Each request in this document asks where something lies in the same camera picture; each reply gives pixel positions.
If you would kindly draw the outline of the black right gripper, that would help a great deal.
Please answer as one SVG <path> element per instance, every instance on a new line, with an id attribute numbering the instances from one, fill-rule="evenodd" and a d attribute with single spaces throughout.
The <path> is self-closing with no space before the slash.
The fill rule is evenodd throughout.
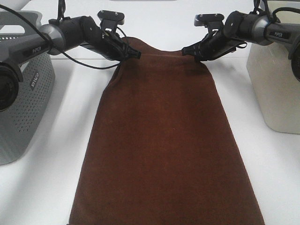
<path id="1" fill-rule="evenodd" d="M 201 43 L 183 47 L 181 54 L 182 56 L 197 56 L 199 61 L 209 61 L 232 52 L 236 45 L 236 40 L 227 38 L 221 31 L 218 31 L 214 36 Z"/>

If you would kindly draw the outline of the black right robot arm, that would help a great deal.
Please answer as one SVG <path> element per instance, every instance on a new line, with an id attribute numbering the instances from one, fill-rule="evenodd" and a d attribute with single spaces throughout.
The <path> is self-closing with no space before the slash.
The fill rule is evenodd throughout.
<path id="1" fill-rule="evenodd" d="M 222 14 L 199 14 L 194 25 L 205 27 L 208 34 L 199 42 L 181 50 L 182 55 L 194 56 L 196 62 L 216 60 L 247 43 L 267 46 L 279 43 L 288 50 L 288 59 L 296 79 L 300 78 L 300 26 L 281 23 L 265 13 L 245 14 L 233 11 L 228 18 Z"/>

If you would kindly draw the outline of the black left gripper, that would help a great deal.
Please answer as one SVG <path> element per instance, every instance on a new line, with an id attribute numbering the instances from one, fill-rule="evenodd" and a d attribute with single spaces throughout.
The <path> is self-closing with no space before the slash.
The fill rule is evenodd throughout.
<path id="1" fill-rule="evenodd" d="M 113 38 L 103 32 L 86 35 L 86 48 L 102 55 L 107 60 L 125 60 L 125 59 L 140 59 L 141 52 L 128 47 L 127 52 L 119 43 L 116 43 Z"/>

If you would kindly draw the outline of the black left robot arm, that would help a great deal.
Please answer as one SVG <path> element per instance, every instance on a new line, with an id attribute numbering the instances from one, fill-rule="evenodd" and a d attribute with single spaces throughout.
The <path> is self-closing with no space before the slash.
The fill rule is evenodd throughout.
<path id="1" fill-rule="evenodd" d="M 43 54 L 58 55 L 78 46 L 101 54 L 108 60 L 139 59 L 141 52 L 130 47 L 116 33 L 124 15 L 103 11 L 96 25 L 90 16 L 50 20 L 35 34 L 3 41 L 0 44 L 0 109 L 6 110 L 15 101 L 19 83 L 23 81 L 20 66 Z"/>

